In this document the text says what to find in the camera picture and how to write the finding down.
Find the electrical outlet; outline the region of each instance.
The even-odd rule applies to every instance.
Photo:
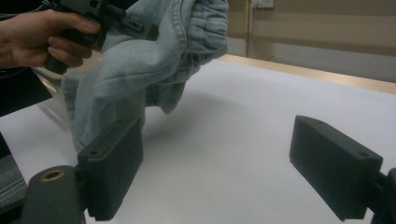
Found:
[[[275,0],[252,0],[251,4],[253,7],[274,7],[275,6]]]

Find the white table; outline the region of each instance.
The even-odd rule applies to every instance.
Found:
[[[172,114],[148,108],[144,161],[108,223],[339,223],[290,163],[296,115],[321,119],[375,151],[383,173],[396,167],[395,94],[263,67],[215,60],[191,78]],[[26,180],[76,164],[57,100],[0,118],[0,132]]]

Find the beige wall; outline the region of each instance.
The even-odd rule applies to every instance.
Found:
[[[246,38],[248,0],[229,0],[229,36]],[[249,56],[275,43],[396,56],[395,0],[275,0],[250,10]]]

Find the hand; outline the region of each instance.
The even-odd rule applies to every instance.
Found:
[[[46,10],[0,22],[0,67],[44,66],[51,54],[70,67],[82,65],[92,50],[59,36],[66,29],[97,34],[96,21],[75,13]]]

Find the light blue denim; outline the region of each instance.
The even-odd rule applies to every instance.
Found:
[[[227,51],[226,0],[140,0],[127,10],[159,27],[156,41],[111,29],[103,57],[88,72],[63,76],[76,151],[116,120],[135,122],[146,106],[170,113],[186,81]]]

